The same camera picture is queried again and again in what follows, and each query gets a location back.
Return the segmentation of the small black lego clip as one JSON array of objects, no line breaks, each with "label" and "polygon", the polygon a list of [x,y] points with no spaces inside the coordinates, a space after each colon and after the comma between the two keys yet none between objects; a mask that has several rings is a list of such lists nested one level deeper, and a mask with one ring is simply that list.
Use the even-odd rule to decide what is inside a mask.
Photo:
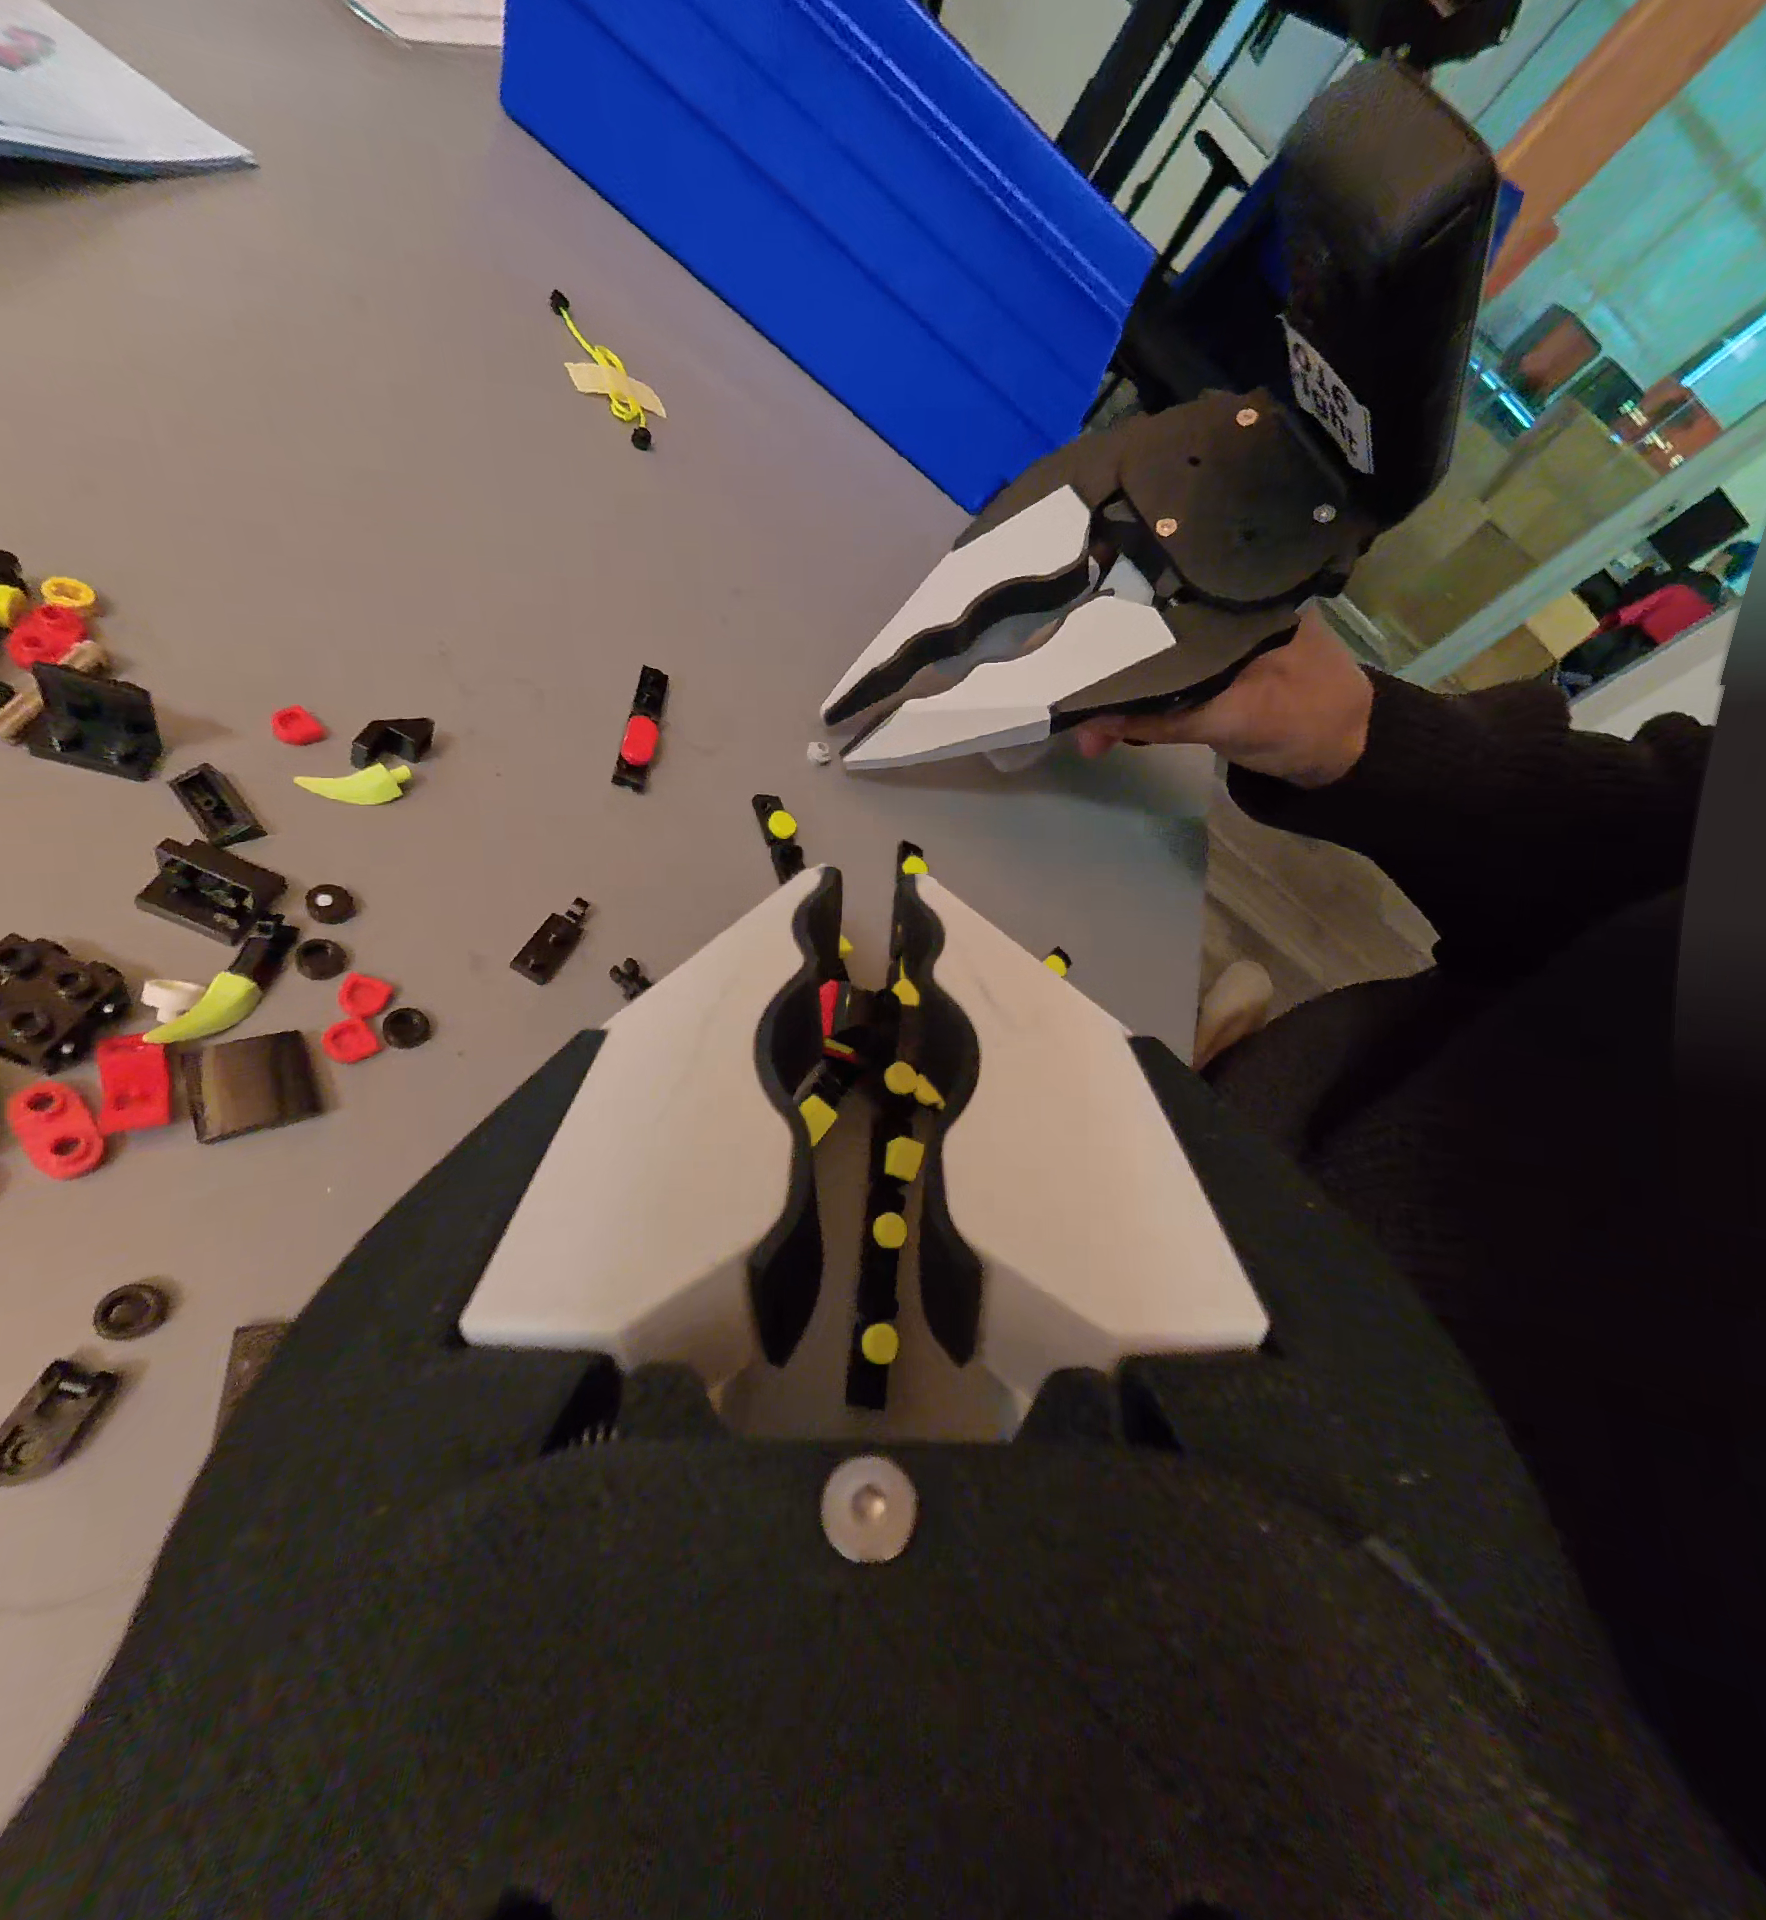
[{"label": "small black lego clip", "polygon": [[581,945],[592,900],[578,895],[564,910],[547,913],[511,958],[511,972],[547,987]]}]

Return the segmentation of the lego instruction booklet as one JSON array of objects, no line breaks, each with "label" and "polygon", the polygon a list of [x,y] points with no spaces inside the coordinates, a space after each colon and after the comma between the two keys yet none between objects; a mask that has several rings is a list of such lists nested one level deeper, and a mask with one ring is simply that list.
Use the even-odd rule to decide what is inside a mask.
[{"label": "lego instruction booklet", "polygon": [[0,1],[0,161],[129,179],[241,170],[254,154],[40,1]]}]

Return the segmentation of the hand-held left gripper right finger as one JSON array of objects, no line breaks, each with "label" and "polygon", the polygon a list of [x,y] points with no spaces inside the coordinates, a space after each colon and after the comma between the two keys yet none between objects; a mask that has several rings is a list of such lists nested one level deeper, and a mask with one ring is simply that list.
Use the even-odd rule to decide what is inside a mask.
[{"label": "hand-held left gripper right finger", "polygon": [[1064,1370],[1258,1353],[1271,1315],[1135,1034],[930,875],[897,873],[894,939],[944,1357],[1017,1422]]}]

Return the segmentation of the black metal frame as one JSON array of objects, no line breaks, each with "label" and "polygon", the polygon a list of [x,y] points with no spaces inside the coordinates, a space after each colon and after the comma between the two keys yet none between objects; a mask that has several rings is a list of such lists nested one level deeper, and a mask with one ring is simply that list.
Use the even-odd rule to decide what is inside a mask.
[{"label": "black metal frame", "polygon": [[[1242,57],[1259,57],[1279,24],[1279,4],[1132,4],[1095,75],[1070,105],[1053,137],[1056,150],[1126,218],[1135,218],[1183,137],[1201,126],[1222,78]],[[1139,175],[1141,156],[1191,83],[1198,87],[1194,110],[1164,156]]]}]

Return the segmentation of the person's right hand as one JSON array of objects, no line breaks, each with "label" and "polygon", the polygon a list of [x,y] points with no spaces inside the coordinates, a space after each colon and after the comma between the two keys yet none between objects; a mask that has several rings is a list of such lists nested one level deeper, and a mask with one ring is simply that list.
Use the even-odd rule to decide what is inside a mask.
[{"label": "person's right hand", "polygon": [[1214,697],[1171,712],[1108,712],[1078,723],[1087,759],[1118,746],[1203,746],[1247,772],[1314,789],[1361,759],[1375,678],[1321,606],[1301,612],[1287,643],[1258,654]]}]

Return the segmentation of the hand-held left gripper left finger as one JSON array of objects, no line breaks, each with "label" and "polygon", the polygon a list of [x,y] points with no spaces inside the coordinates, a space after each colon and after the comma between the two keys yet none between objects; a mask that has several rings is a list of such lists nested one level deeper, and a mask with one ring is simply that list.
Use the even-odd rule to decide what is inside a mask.
[{"label": "hand-held left gripper left finger", "polygon": [[824,1268],[804,1100],[841,932],[843,875],[810,866],[587,1032],[466,1343],[674,1363],[709,1390],[797,1355]]}]

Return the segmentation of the scattered pile of lego pieces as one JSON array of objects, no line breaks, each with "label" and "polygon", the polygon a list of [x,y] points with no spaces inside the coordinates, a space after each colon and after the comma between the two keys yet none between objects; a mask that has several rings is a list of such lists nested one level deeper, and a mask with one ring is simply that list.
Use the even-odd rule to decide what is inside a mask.
[{"label": "scattered pile of lego pieces", "polygon": [[[45,765],[151,781],[166,755],[155,703],[109,674],[97,613],[87,582],[31,583],[0,549],[0,738]],[[177,1117],[204,1144],[320,1117],[318,1058],[354,1065],[435,1031],[388,980],[280,913],[288,883],[241,855],[268,827],[224,771],[196,762],[169,789],[192,836],[155,843],[135,903],[219,943],[219,972],[133,988],[113,963],[61,941],[0,939],[0,1060],[31,1073],[6,1096],[6,1128],[58,1183],[97,1171],[111,1139]]]}]

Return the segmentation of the black yellow-studded lego assembly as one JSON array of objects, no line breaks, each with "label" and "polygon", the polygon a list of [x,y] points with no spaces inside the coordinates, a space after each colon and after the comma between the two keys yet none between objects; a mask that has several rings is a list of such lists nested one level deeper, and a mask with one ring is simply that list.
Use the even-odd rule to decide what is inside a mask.
[{"label": "black yellow-studded lego assembly", "polygon": [[888,1401],[912,1214],[944,1117],[964,1104],[976,1069],[966,1018],[936,983],[941,934],[919,892],[927,875],[918,843],[901,839],[886,962],[872,988],[851,974],[841,880],[808,880],[785,913],[792,945],[777,962],[775,994],[751,1025],[753,1088],[775,1112],[784,1178],[775,1220],[745,1256],[751,1357],[784,1366],[810,1329],[824,1281],[816,1153],[858,1100],[870,1110],[870,1134],[844,1402],[862,1412]]}]

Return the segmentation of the cardboard box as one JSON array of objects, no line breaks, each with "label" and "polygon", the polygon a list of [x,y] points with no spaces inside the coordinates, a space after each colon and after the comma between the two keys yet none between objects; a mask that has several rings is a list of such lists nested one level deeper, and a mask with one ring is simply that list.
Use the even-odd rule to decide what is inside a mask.
[{"label": "cardboard box", "polygon": [[1446,480],[1398,533],[1375,627],[1403,665],[1430,665],[1515,591],[1559,597],[1549,571],[1641,501],[1667,465],[1572,399],[1512,442],[1466,419]]}]

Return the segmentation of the blue plastic box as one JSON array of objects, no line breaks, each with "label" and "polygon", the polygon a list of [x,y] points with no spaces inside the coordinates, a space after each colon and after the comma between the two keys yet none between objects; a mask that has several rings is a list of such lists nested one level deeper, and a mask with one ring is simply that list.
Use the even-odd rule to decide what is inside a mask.
[{"label": "blue plastic box", "polygon": [[922,4],[511,1],[500,105],[969,512],[1155,257]]}]

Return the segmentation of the person's right forearm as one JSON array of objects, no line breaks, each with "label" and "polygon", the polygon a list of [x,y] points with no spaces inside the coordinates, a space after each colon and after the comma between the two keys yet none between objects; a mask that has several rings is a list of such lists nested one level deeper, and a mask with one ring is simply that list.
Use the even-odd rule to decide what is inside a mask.
[{"label": "person's right forearm", "polygon": [[1446,695],[1373,674],[1354,765],[1304,786],[1232,765],[1258,821],[1346,847],[1388,876],[1463,977],[1519,975],[1686,883],[1713,727],[1658,713],[1572,726],[1546,686]]}]

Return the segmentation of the black lego bar red stud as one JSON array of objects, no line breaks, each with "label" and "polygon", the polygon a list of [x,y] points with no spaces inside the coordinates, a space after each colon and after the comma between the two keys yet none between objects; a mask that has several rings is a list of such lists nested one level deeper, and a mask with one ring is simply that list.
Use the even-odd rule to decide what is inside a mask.
[{"label": "black lego bar red stud", "polygon": [[637,794],[648,789],[654,756],[659,753],[662,717],[668,695],[668,672],[654,665],[645,662],[639,669],[631,697],[631,712],[618,741],[612,784]]}]

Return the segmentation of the clear plastic bag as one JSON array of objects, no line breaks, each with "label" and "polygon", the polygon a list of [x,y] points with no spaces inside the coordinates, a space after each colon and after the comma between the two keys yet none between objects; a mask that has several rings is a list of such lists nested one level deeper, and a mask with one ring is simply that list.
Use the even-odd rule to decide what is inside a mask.
[{"label": "clear plastic bag", "polygon": [[504,45],[504,1],[345,1],[376,30],[397,43],[500,50]]}]

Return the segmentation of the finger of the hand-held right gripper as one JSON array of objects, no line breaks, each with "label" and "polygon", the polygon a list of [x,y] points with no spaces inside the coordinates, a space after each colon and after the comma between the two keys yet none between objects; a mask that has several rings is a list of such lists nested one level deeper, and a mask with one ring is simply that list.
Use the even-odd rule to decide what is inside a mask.
[{"label": "finger of the hand-held right gripper", "polygon": [[1037,746],[1059,708],[1084,708],[1087,695],[1175,645],[1155,606],[1091,597],[1027,652],[975,665],[957,686],[895,708],[841,761],[851,772],[895,772]]},{"label": "finger of the hand-held right gripper", "polygon": [[[1082,602],[1122,595],[1125,560],[1096,533],[1095,509],[1057,485],[948,551],[851,661],[824,697],[821,721],[878,723],[906,702],[957,686],[975,665],[1027,652]],[[1084,708],[1057,713],[1078,723],[1112,709],[1092,692]]]}]

